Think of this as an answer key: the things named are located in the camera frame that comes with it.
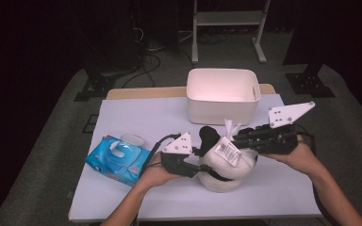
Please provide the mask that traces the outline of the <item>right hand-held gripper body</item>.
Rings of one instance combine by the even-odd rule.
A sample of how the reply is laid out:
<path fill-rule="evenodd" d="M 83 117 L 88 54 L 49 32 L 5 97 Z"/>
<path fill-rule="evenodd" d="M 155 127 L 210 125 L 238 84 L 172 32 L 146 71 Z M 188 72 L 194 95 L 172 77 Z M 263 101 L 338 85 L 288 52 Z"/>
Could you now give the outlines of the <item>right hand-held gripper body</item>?
<path fill-rule="evenodd" d="M 304 128 L 295 129 L 295 122 L 315 106 L 313 101 L 296 105 L 274 106 L 269 108 L 269 124 L 261 126 L 258 132 L 259 153 L 289 154 L 298 146 L 298 136 L 310 139 L 310 147 L 315 148 L 315 137 Z"/>

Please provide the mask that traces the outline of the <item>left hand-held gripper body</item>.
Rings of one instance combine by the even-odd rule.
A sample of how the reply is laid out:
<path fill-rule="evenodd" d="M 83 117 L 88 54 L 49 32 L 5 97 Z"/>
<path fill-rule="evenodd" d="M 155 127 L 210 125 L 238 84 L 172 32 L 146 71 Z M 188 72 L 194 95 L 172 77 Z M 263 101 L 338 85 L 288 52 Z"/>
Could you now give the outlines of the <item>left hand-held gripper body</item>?
<path fill-rule="evenodd" d="M 191 136 L 187 132 L 162 149 L 161 166 L 171 174 L 192 178 L 199 172 L 200 167 L 185 161 L 191 154 Z"/>

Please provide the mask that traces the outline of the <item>white wet wipe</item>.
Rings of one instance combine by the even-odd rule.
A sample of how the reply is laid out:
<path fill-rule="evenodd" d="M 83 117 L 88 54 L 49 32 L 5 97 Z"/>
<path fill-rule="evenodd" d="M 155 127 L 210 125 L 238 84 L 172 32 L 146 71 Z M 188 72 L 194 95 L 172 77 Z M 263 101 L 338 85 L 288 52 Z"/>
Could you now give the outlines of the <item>white wet wipe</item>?
<path fill-rule="evenodd" d="M 117 149 L 118 144 L 119 144 L 119 141 L 114 141 L 109 147 L 110 152 L 117 157 L 123 157 L 124 153 Z"/>
<path fill-rule="evenodd" d="M 229 140 L 233 140 L 234 136 L 236 136 L 239 133 L 241 124 L 234 124 L 232 120 L 225 119 L 224 120 L 224 126 L 226 129 L 226 137 Z"/>

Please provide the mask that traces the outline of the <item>panda plush toy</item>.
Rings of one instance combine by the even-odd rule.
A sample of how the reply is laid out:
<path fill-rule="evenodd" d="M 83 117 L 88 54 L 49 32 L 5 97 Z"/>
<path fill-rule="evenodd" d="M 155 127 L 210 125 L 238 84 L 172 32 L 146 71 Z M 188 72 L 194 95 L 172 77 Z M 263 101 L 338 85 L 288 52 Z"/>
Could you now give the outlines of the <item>panda plush toy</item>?
<path fill-rule="evenodd" d="M 212 168 L 210 172 L 198 173 L 201 183 L 207 189 L 220 193 L 237 188 L 255 167 L 257 152 L 249 148 L 238 149 L 233 140 L 221 137 L 210 126 L 202 127 L 199 136 L 199 163 Z"/>

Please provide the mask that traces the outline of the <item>white plastic bin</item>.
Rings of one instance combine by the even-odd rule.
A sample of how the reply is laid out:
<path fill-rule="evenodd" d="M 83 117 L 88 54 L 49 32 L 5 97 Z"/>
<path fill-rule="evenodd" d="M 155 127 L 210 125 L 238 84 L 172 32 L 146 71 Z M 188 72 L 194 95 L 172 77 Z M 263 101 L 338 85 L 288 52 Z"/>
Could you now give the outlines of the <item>white plastic bin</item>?
<path fill-rule="evenodd" d="M 198 124 L 224 125 L 224 120 L 231 120 L 247 125 L 261 98 L 256 74 L 243 69 L 193 69 L 186 93 L 189 120 Z"/>

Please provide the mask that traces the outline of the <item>blue wet wipe packet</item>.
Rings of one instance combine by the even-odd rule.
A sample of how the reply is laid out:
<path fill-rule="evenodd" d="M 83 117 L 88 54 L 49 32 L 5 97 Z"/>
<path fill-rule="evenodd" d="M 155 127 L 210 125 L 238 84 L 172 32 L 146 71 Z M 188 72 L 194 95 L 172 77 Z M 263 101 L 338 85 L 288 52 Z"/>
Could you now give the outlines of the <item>blue wet wipe packet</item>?
<path fill-rule="evenodd" d="M 117 149 L 124 153 L 123 157 L 117 157 L 110 152 L 109 147 L 114 141 L 119 141 Z M 140 178 L 149 154 L 150 151 L 140 146 L 106 136 L 85 158 L 85 162 L 108 178 L 133 186 Z"/>

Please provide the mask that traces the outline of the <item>person's left hand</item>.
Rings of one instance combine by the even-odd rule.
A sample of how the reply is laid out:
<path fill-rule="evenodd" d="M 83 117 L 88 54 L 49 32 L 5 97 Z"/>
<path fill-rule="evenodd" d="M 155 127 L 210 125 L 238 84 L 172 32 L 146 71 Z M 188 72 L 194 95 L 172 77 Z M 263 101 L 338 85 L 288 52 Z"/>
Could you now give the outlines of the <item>person's left hand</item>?
<path fill-rule="evenodd" d="M 180 178 L 180 175 L 169 173 L 161 166 L 160 153 L 156 153 L 149 166 L 137 181 L 136 187 L 150 189 L 155 186 L 163 186 L 172 179 L 178 178 Z"/>

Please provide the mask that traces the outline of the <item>person's right hand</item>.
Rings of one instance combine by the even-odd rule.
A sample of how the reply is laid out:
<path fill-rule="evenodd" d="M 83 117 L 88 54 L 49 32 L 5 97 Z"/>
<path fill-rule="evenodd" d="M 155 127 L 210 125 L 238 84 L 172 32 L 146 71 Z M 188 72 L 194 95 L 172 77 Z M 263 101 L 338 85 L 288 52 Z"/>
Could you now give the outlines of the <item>person's right hand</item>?
<path fill-rule="evenodd" d="M 302 142 L 299 142 L 298 146 L 289 154 L 264 153 L 264 156 L 284 163 L 306 175 L 312 175 L 321 169 L 321 162 L 311 149 Z"/>

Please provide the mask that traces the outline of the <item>black stand base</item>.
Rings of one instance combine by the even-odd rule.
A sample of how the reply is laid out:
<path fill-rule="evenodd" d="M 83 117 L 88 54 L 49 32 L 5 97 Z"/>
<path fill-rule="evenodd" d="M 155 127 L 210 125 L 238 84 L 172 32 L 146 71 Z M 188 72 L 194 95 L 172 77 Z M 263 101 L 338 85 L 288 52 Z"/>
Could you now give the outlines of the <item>black stand base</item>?
<path fill-rule="evenodd" d="M 74 97 L 75 102 L 87 102 L 90 98 L 106 97 L 113 89 L 116 78 L 111 75 L 103 75 L 93 61 L 85 62 L 85 72 L 88 80 L 84 88 Z"/>
<path fill-rule="evenodd" d="M 286 78 L 296 94 L 309 94 L 313 98 L 334 98 L 333 91 L 319 78 L 321 64 L 310 63 L 301 73 L 287 73 Z"/>

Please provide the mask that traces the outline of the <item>black square floor frame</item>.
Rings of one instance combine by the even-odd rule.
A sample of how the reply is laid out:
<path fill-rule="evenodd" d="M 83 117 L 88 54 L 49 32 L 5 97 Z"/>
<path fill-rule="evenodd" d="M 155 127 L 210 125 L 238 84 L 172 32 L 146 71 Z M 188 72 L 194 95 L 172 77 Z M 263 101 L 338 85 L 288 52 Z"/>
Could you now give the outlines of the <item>black square floor frame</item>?
<path fill-rule="evenodd" d="M 89 118 L 87 119 L 87 122 L 85 123 L 82 133 L 83 134 L 92 134 L 94 131 L 94 128 L 96 126 L 97 120 L 99 115 L 98 114 L 91 114 Z"/>

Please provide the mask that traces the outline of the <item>white metal stand frame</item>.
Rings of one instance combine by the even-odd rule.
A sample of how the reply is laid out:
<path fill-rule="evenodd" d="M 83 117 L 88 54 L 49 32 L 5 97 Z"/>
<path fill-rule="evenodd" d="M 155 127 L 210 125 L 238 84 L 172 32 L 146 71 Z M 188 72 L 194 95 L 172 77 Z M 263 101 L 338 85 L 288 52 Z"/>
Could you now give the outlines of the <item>white metal stand frame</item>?
<path fill-rule="evenodd" d="M 271 0 L 265 0 L 264 6 L 261 10 L 201 12 L 198 10 L 198 0 L 194 0 L 192 18 L 191 62 L 197 63 L 199 61 L 197 43 L 197 32 L 199 27 L 257 25 L 258 29 L 256 32 L 256 36 L 252 38 L 252 42 L 259 62 L 266 63 L 267 59 L 264 55 L 260 42 L 268 16 L 270 4 Z"/>

